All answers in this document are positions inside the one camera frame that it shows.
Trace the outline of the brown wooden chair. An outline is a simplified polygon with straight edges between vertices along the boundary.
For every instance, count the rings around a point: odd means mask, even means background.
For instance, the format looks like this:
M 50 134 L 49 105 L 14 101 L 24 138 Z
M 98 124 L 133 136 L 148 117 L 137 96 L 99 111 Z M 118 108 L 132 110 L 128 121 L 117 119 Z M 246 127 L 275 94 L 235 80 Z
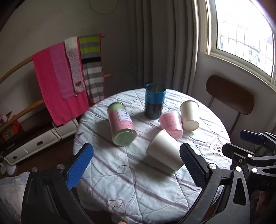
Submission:
M 254 108 L 254 95 L 236 83 L 218 75 L 211 75 L 206 82 L 206 91 L 211 95 L 208 108 L 216 99 L 237 112 L 235 121 L 228 132 L 231 135 L 240 116 L 249 115 Z

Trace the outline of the beige curtain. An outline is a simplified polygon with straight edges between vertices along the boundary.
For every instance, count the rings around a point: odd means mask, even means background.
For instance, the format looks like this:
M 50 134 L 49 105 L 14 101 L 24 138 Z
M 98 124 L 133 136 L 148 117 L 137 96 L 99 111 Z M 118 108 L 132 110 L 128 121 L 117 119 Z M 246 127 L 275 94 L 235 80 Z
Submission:
M 192 94 L 199 46 L 197 1 L 128 1 L 136 86 Z

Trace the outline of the white paper cup near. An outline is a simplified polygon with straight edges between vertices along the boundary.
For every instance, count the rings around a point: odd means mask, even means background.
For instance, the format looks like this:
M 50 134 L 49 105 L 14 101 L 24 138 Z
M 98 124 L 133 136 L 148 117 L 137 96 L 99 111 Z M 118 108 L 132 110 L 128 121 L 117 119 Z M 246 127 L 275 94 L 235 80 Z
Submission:
M 181 143 L 163 129 L 154 137 L 146 153 L 174 171 L 178 171 L 184 164 L 180 157 L 180 146 Z

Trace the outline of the white striped quilted tablecloth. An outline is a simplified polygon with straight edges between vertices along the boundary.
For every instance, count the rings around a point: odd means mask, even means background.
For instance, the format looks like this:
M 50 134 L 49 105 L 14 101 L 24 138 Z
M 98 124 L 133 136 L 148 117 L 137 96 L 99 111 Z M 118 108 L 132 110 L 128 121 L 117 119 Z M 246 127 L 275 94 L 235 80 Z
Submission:
M 128 146 L 112 141 L 107 108 L 114 102 L 126 106 L 137 132 Z M 178 221 L 201 192 L 185 167 L 174 171 L 146 154 L 161 127 L 144 115 L 144 106 L 145 89 L 115 94 L 83 114 L 75 135 L 74 151 L 89 143 L 94 152 L 77 185 L 80 203 L 108 212 L 114 223 Z

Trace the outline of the green grey striped scarf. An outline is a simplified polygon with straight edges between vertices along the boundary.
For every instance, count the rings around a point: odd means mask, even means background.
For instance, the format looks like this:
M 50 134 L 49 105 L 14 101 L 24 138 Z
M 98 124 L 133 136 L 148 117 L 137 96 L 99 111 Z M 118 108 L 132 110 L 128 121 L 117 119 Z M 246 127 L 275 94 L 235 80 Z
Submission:
M 104 75 L 101 63 L 102 34 L 79 37 L 80 55 L 87 96 L 92 104 L 104 100 Z

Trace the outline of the red box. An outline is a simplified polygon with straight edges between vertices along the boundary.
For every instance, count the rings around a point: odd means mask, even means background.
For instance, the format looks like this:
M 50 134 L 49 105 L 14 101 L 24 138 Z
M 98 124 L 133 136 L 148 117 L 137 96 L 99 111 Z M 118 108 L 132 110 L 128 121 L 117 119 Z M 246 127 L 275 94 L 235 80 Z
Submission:
M 19 127 L 19 121 L 13 121 L 5 130 L 1 132 L 1 137 L 4 139 L 4 141 L 8 141 L 10 138 L 18 133 Z

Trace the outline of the white paper cup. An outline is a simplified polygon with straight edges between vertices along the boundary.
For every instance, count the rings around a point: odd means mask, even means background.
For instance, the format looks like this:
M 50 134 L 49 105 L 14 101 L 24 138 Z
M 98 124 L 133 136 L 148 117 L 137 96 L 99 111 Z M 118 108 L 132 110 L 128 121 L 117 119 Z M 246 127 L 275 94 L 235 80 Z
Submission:
M 184 164 L 180 157 L 180 146 L 181 143 L 163 129 L 154 137 L 146 153 L 174 171 L 178 171 Z
M 199 127 L 199 105 L 197 102 L 192 100 L 183 102 L 180 111 L 184 130 L 195 131 Z

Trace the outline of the white paper cup far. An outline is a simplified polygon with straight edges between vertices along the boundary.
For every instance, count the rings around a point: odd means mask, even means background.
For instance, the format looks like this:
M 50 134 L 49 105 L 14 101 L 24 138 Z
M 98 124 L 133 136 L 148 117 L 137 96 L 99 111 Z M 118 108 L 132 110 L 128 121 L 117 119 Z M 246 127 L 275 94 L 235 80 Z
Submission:
M 197 102 L 192 100 L 183 102 L 180 111 L 184 130 L 195 131 L 199 127 L 199 105 Z

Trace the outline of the knitted white purple scarf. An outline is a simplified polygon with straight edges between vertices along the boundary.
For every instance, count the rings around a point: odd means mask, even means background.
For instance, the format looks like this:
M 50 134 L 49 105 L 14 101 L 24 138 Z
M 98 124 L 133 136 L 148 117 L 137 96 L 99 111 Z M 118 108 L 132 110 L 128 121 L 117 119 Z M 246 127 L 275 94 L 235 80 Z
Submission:
M 64 40 L 64 44 L 70 64 L 74 90 L 76 93 L 81 93 L 85 90 L 85 84 L 83 81 L 83 70 L 77 36 L 67 38 Z

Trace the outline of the wooden towel rack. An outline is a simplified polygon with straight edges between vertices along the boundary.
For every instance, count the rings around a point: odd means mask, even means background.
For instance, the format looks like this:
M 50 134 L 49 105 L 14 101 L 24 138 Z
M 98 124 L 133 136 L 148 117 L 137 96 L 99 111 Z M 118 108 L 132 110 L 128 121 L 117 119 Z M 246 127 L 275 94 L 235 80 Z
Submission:
M 3 81 L 1 83 L 1 113 L 7 114 L 9 112 L 13 112 L 15 114 L 19 113 L 18 107 L 21 108 L 21 110 L 26 109 L 26 107 L 23 105 L 24 103 L 28 104 L 29 100 L 39 97 L 43 99 L 39 83 L 37 80 L 37 76 L 35 73 L 35 67 L 33 63 L 33 72 L 34 76 L 31 77 L 30 81 L 27 83 L 25 82 L 25 79 L 21 78 L 18 81 L 15 81 L 15 77 L 13 75 L 10 75 L 8 79 L 11 81 L 11 83 L 7 83 L 7 81 Z M 88 97 L 89 107 L 94 105 L 90 102 Z

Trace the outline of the light pink towel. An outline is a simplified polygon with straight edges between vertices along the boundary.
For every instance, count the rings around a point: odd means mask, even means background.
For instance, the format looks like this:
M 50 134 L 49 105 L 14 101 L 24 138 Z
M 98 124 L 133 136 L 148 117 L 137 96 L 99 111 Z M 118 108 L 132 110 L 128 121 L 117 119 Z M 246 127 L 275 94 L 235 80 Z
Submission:
M 49 47 L 51 61 L 63 100 L 75 96 L 70 67 L 63 42 Z

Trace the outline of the hot pink towel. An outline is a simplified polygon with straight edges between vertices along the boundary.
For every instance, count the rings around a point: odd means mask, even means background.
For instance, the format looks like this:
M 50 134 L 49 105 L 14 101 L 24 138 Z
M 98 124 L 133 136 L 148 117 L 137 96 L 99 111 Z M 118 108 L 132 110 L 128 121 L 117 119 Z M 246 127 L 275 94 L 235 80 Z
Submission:
M 74 97 L 63 100 L 49 48 L 35 53 L 32 59 L 43 101 L 56 126 L 66 124 L 88 110 L 89 102 L 86 90 L 81 93 L 75 92 Z

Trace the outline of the white framed window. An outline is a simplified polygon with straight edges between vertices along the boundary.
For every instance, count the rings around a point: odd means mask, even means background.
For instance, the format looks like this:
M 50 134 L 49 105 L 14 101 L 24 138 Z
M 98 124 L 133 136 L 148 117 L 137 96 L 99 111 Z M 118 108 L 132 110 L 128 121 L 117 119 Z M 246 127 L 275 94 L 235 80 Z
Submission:
M 197 1 L 199 51 L 275 88 L 275 23 L 258 1 Z

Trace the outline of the green and pink can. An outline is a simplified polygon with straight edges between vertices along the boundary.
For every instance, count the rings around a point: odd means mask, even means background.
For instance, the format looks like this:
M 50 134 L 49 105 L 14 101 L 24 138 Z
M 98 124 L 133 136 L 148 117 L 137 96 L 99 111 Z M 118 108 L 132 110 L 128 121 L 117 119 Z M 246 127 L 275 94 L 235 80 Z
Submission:
M 131 116 L 121 102 L 112 103 L 108 109 L 112 141 L 117 146 L 127 146 L 137 137 Z

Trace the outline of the blue and black cup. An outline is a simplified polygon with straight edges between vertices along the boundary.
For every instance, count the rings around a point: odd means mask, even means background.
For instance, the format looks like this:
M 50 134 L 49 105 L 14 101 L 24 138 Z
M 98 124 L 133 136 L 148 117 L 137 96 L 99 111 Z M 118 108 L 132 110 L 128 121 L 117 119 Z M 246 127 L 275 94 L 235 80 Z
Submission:
M 166 88 L 161 84 L 150 83 L 145 86 L 145 116 L 158 119 L 162 114 Z

